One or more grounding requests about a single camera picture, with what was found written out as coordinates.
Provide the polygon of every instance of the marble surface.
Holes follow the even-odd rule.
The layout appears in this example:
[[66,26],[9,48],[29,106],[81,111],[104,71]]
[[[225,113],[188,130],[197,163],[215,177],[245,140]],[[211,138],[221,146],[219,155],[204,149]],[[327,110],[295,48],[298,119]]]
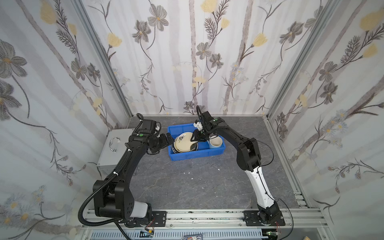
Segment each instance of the marble surface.
[[[162,133],[170,125],[192,123],[197,116],[146,117],[162,124]],[[298,208],[280,159],[262,117],[222,117],[240,134],[256,138],[272,147],[274,161],[263,167],[272,197],[281,198],[289,208]],[[138,124],[133,117],[129,128]],[[132,177],[130,189],[136,201],[149,202],[153,209],[246,209],[257,208],[256,195],[243,170],[236,163],[236,149],[227,146],[222,155],[171,161],[168,149],[144,155]],[[262,164],[271,161],[272,153],[259,143]],[[280,208],[286,208],[279,201]]]

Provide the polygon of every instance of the white mug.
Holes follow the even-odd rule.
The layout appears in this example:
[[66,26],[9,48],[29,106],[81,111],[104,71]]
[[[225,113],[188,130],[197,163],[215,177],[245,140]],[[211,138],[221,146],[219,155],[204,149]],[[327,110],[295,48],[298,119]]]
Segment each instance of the white mug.
[[208,144],[209,148],[218,148],[223,144],[223,139],[220,136],[210,136]]

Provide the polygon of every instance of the silver drawer handle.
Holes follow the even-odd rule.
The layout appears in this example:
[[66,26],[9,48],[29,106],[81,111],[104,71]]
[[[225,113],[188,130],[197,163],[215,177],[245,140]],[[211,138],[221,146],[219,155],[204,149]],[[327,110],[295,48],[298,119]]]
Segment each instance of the silver drawer handle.
[[112,142],[113,142],[113,140],[114,140],[115,138],[117,138],[117,139],[118,139],[118,142],[120,142],[120,138],[118,138],[118,137],[114,137],[114,138],[112,138],[112,139],[109,141],[109,149],[110,149],[112,152],[116,152],[116,148],[115,148],[115,149],[112,149],[112,148],[111,148]]

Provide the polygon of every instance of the black robotic arm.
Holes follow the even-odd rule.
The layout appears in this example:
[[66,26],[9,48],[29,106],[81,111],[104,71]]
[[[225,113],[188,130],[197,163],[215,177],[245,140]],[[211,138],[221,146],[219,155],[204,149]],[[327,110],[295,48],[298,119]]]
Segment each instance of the black robotic arm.
[[[246,172],[256,193],[259,212],[255,216],[255,221],[270,225],[280,220],[281,212],[276,201],[270,197],[271,194],[262,174],[257,140],[242,136],[230,128],[222,118],[213,118],[208,112],[201,113],[199,107],[197,111],[199,122],[195,123],[198,129],[194,131],[192,140],[205,141],[209,140],[211,134],[218,134],[229,141],[237,149],[238,166]],[[140,124],[129,137],[128,143],[125,144],[126,152],[112,173],[104,180],[95,182],[93,193],[79,209],[78,219],[84,225],[99,226],[131,218],[141,219],[142,224],[148,224],[153,219],[151,205],[135,201],[129,184],[137,164],[144,154],[157,154],[160,149],[171,145],[174,140],[170,133],[159,134],[161,125],[157,126],[156,121],[144,119],[141,114],[137,114],[137,116]],[[83,211],[92,198],[96,216],[111,219],[98,223],[84,219]]]

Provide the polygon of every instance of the blue plastic tray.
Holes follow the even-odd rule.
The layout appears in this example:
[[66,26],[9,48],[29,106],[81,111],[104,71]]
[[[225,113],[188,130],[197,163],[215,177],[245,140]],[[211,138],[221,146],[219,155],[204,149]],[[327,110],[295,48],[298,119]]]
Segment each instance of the blue plastic tray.
[[[168,132],[175,139],[178,136],[180,136],[180,134],[184,132],[193,132],[195,129],[196,128],[193,126],[193,123],[188,123],[188,124],[182,124],[182,125],[169,126]],[[223,144],[221,145],[221,147],[218,147],[218,148],[210,149],[208,142],[199,142],[197,151],[173,153],[170,146],[168,146],[168,154],[172,161],[186,160],[186,159],[198,158],[198,157],[209,157],[209,156],[223,154],[225,150],[225,143],[224,143],[224,138],[222,136],[220,137],[221,139],[223,139]]]

